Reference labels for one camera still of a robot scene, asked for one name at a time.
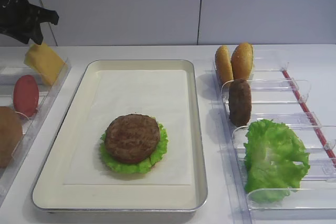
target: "white table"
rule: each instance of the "white table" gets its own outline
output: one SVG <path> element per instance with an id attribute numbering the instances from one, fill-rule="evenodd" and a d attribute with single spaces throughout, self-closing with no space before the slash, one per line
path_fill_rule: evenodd
<path id="1" fill-rule="evenodd" d="M 213 79 L 207 71 L 218 46 L 57 47 L 71 60 L 72 69 L 0 208 L 0 223 L 233 223 L 218 141 L 223 138 Z M 282 49 L 290 61 L 289 74 L 312 84 L 307 105 L 325 125 L 336 124 L 336 45 L 260 45 L 255 49 Z M 0 65 L 23 65 L 27 48 L 0 48 Z M 195 67 L 198 102 L 207 170 L 208 199 L 194 215 L 176 214 L 48 214 L 34 208 L 31 188 L 60 121 L 87 64 L 98 59 L 186 59 Z M 261 221 L 256 223 L 335 223 L 334 220 Z"/>

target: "cheese slice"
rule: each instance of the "cheese slice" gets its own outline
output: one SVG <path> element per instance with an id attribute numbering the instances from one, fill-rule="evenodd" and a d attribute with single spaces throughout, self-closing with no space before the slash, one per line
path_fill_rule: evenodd
<path id="1" fill-rule="evenodd" d="M 25 64 L 40 73 L 46 85 L 52 86 L 65 62 L 47 44 L 42 43 L 30 47 Z"/>

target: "white paper sheet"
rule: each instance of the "white paper sheet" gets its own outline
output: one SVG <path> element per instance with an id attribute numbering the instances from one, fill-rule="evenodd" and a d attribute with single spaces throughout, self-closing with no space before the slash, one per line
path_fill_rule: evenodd
<path id="1" fill-rule="evenodd" d="M 186 72 L 119 70 L 97 74 L 100 81 L 95 99 L 64 184 L 190 185 L 193 162 Z M 100 160 L 101 134 L 113 119 L 130 113 L 156 117 L 168 134 L 167 153 L 145 175 L 116 174 Z"/>

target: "lettuce leaf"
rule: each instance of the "lettuce leaf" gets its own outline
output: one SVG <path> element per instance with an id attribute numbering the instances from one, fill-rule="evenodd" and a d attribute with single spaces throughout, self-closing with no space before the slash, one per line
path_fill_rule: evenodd
<path id="1" fill-rule="evenodd" d="M 250 197 L 256 202 L 274 202 L 290 194 L 290 188 L 300 188 L 302 178 L 308 173 L 309 153 L 303 142 L 284 123 L 270 120 L 253 122 L 246 134 L 245 167 L 247 193 L 261 188 L 284 190 L 259 190 Z"/>
<path id="2" fill-rule="evenodd" d="M 106 133 L 102 134 L 101 140 L 103 141 L 100 144 L 100 154 L 104 163 L 114 172 L 123 173 L 123 174 L 132 174 L 132 173 L 142 173 L 145 174 L 149 172 L 153 165 L 159 162 L 163 155 L 167 152 L 167 143 L 168 135 L 167 130 L 163 127 L 161 123 L 158 123 L 160 130 L 160 140 L 156 146 L 155 151 L 151 154 L 150 157 L 137 164 L 123 164 L 116 161 L 111 155 L 107 152 L 105 148 L 105 138 Z"/>

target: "tomato slice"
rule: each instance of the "tomato slice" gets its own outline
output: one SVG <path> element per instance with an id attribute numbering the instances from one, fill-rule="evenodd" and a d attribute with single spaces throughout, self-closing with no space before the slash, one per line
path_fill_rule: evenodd
<path id="1" fill-rule="evenodd" d="M 38 106 L 38 85 L 31 75 L 20 77 L 15 83 L 13 92 L 13 104 L 17 112 L 31 117 Z"/>

